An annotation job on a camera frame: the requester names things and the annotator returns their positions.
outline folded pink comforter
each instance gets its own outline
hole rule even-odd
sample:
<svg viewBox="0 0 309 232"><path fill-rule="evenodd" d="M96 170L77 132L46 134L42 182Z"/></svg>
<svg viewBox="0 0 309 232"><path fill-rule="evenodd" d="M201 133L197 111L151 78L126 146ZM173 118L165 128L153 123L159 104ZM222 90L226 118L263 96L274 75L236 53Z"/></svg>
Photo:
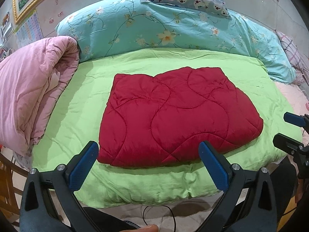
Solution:
<svg viewBox="0 0 309 232"><path fill-rule="evenodd" d="M78 67L77 42L44 38L0 63L0 144L24 156L43 136L53 108Z"/></svg>

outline green bed sheet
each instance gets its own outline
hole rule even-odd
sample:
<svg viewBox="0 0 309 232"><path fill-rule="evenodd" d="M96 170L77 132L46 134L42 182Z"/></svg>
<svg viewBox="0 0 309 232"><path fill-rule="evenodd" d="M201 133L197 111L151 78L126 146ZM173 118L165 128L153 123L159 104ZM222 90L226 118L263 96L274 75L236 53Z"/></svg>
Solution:
<svg viewBox="0 0 309 232"><path fill-rule="evenodd" d="M257 170L277 161L285 155L272 144L278 132L302 140L300 129L283 121L283 114L291 112L292 107L258 59L206 50L142 49L79 65L55 106L44 137L33 149L33 167L53 170L66 164L89 140L98 142L115 74L154 76L185 66L220 67L249 96L264 120L257 139L226 154L230 163ZM128 203L159 205L215 193L217 189L202 162L148 169L122 169L96 162L75 195L88 206L106 208Z"/></svg>

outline wooden furniture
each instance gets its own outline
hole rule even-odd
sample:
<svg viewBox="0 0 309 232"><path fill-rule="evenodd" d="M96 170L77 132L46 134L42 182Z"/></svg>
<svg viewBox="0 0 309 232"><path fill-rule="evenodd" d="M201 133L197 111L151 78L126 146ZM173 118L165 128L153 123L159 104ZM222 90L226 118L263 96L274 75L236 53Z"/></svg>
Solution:
<svg viewBox="0 0 309 232"><path fill-rule="evenodd" d="M23 191L13 186L13 172L24 177L28 172L16 166L0 153L0 209L4 216L14 225L18 225L20 210L17 205L15 193L23 195Z"/></svg>

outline pink plaid fabric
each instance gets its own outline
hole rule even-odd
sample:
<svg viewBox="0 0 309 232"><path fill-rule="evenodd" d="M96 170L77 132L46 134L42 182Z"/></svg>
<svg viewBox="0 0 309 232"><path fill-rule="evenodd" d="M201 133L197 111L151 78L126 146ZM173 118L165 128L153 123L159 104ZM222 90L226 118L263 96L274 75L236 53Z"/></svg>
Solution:
<svg viewBox="0 0 309 232"><path fill-rule="evenodd" d="M304 82L309 84L309 65L307 62L304 62L296 44L294 44L291 37L277 30L275 30L275 32L289 62L296 70L296 79L293 84L300 85Z"/></svg>

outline blue gripper pad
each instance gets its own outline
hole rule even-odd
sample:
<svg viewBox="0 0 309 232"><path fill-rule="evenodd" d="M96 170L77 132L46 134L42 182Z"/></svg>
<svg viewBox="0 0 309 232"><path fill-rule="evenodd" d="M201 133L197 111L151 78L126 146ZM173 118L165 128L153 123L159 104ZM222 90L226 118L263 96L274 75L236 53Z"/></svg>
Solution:
<svg viewBox="0 0 309 232"><path fill-rule="evenodd" d="M200 143L198 153L217 189L225 193L229 187L228 173L205 142Z"/></svg>
<svg viewBox="0 0 309 232"><path fill-rule="evenodd" d="M75 155L67 165L67 181L69 189L74 192L80 190L90 169L98 156L98 144L89 141L80 154Z"/></svg>
<svg viewBox="0 0 309 232"><path fill-rule="evenodd" d="M304 120L303 117L299 116L299 115L295 115L292 113L285 113L283 115L283 120L287 123L299 126L299 127L305 127L306 126L306 122Z"/></svg>

